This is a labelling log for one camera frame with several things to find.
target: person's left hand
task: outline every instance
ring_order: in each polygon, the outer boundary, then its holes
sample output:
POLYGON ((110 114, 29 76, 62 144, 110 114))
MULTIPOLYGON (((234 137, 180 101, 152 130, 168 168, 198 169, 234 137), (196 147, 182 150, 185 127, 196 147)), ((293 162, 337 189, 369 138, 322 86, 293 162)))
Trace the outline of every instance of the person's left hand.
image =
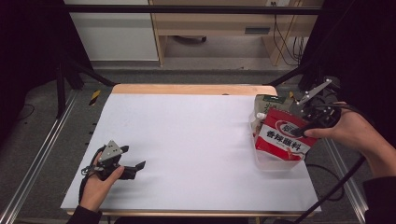
MULTIPOLYGON (((98 162, 102 152, 97 155, 94 165, 98 162)), ((99 207, 105 200, 111 186, 120 178, 124 170, 123 166, 118 167, 105 181, 102 181, 99 176, 92 175, 87 180, 87 184, 82 194, 80 206, 93 212, 98 212, 99 207)))

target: yellow and black tape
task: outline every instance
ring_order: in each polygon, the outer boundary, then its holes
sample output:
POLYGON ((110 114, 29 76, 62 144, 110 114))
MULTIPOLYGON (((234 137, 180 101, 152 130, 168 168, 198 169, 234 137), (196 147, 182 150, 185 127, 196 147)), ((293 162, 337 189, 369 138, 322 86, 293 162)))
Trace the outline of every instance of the yellow and black tape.
POLYGON ((93 95, 92 95, 92 98, 91 98, 91 100, 90 100, 90 104, 89 105, 95 105, 95 103, 96 103, 96 100, 98 99, 98 97, 99 97, 99 94, 100 94, 100 91, 95 91, 94 93, 93 93, 93 95))

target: horizontal black pole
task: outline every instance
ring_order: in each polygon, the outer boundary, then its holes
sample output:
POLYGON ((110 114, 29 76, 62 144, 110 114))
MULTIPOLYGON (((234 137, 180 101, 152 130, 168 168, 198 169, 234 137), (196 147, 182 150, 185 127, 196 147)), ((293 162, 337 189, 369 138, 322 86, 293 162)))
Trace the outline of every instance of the horizontal black pole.
POLYGON ((235 6, 139 6, 139 5, 64 5, 41 6, 51 10, 85 13, 197 13, 197 14, 270 14, 321 15, 341 13, 341 9, 321 7, 235 7, 235 6))

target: red package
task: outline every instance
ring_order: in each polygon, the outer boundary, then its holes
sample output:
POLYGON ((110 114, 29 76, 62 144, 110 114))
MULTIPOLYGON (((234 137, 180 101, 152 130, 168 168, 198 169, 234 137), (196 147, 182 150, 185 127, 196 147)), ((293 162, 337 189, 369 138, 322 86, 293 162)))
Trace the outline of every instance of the red package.
POLYGON ((290 132, 305 125, 306 121, 286 111, 270 108, 257 138, 256 149, 271 153, 284 161, 303 160, 318 139, 295 137, 290 132))

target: white paper sheet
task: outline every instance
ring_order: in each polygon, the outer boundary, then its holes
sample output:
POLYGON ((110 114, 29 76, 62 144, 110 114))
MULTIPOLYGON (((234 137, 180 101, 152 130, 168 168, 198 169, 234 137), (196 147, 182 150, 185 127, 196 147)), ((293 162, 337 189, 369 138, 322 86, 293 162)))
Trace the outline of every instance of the white paper sheet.
POLYGON ((78 205, 80 170, 113 139, 121 165, 147 161, 135 180, 119 180, 108 210, 301 212, 318 199, 303 162, 285 172, 255 165, 248 125, 254 96, 111 94, 62 203, 78 205))

